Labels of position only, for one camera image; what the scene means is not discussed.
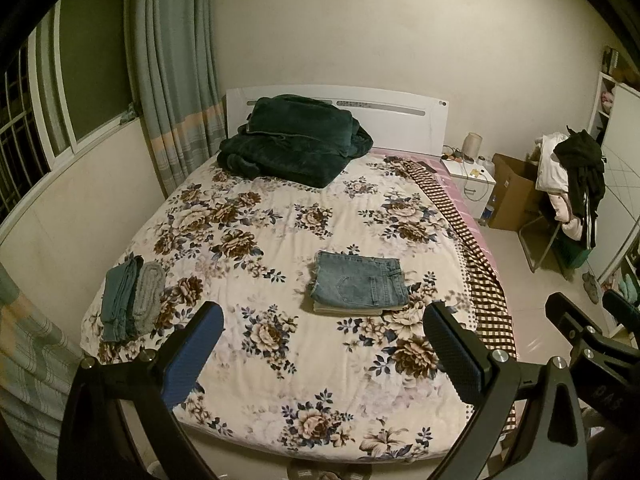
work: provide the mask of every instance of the white headboard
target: white headboard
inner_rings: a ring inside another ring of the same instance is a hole
[[[280,85],[233,88],[226,92],[229,136],[238,133],[260,97],[296,94],[330,102],[350,111],[377,148],[442,154],[449,103],[443,99],[375,88],[329,85]]]

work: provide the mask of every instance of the window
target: window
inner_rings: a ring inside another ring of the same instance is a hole
[[[28,79],[27,48],[23,46],[0,82],[0,222],[49,172]]]
[[[35,121],[53,169],[135,117],[128,0],[59,0],[30,37]]]

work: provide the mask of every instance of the teal curtain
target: teal curtain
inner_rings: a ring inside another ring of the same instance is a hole
[[[29,457],[55,459],[81,358],[0,265],[0,413]]]
[[[133,0],[140,101],[170,194],[225,137],[213,56],[213,0]]]

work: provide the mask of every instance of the nightstand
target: nightstand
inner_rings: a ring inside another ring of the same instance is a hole
[[[473,218],[480,218],[494,192],[495,180],[480,164],[443,160],[453,182],[462,194],[466,208]]]

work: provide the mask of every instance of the wall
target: wall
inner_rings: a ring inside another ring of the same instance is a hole
[[[0,245],[23,293],[72,340],[106,271],[164,202],[135,120],[73,163]]]
[[[588,126],[602,48],[586,0],[215,0],[219,82],[338,84],[450,100],[446,143],[523,157]]]

